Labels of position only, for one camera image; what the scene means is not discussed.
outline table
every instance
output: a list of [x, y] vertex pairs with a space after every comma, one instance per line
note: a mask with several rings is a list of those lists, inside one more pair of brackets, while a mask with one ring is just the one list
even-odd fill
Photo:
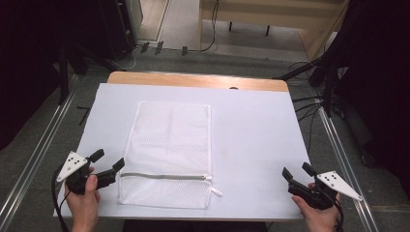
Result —
[[[202, 20], [212, 19], [215, 0], [200, 0]], [[318, 57], [344, 19], [349, 0], [220, 0], [217, 20], [298, 28], [309, 60]]]
[[[107, 82], [100, 86], [77, 149], [82, 156], [105, 150], [105, 156], [93, 164], [97, 172], [110, 168], [122, 157], [139, 102], [207, 103], [212, 107], [213, 187], [223, 196], [213, 194], [206, 210], [121, 205], [117, 200], [117, 177], [117, 183], [101, 189], [101, 217], [259, 221], [301, 218], [281, 170], [286, 166], [302, 183], [312, 180], [301, 168], [308, 155], [284, 81], [113, 72]], [[66, 204], [62, 215], [71, 216]]]

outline zipper pull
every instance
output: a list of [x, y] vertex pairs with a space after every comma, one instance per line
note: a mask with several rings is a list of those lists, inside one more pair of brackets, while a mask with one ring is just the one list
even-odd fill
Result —
[[216, 189], [216, 188], [211, 188], [211, 191], [212, 191], [214, 194], [216, 194], [217, 196], [222, 196], [222, 192], [219, 191], [219, 190]]

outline human hand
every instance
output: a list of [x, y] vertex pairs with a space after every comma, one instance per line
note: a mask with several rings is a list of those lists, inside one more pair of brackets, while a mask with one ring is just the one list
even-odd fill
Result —
[[[98, 209], [101, 199], [99, 192], [96, 190], [97, 184], [97, 176], [90, 175], [85, 184], [84, 195], [70, 193], [67, 196], [67, 203], [73, 214], [73, 232], [94, 231], [99, 220]], [[70, 191], [67, 186], [65, 187], [65, 195], [67, 195]]]
[[[311, 208], [308, 203], [300, 196], [292, 196], [293, 201], [301, 209], [301, 214], [305, 218], [307, 231], [309, 232], [332, 232], [337, 222], [338, 210], [335, 206], [326, 210], [317, 210]], [[340, 194], [337, 194], [337, 200], [340, 199]]]

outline white mesh laundry bag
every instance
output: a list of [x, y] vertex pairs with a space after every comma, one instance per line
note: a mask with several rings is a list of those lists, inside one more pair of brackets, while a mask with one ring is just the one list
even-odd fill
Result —
[[211, 106], [141, 102], [120, 172], [119, 201], [205, 209], [211, 186]]

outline white table surface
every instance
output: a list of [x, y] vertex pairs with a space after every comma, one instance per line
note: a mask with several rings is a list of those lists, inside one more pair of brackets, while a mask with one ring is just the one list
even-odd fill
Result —
[[[139, 102], [186, 102], [212, 107], [213, 187], [206, 210], [122, 205], [115, 184], [101, 188], [99, 216], [149, 219], [283, 220], [302, 218], [281, 176], [286, 167], [295, 180], [313, 180], [302, 169], [308, 154], [287, 92], [224, 90], [126, 84], [101, 84], [76, 152], [88, 157], [100, 148], [92, 166], [110, 169], [126, 148]], [[59, 202], [63, 199], [60, 191]], [[63, 217], [72, 214], [64, 203]]]

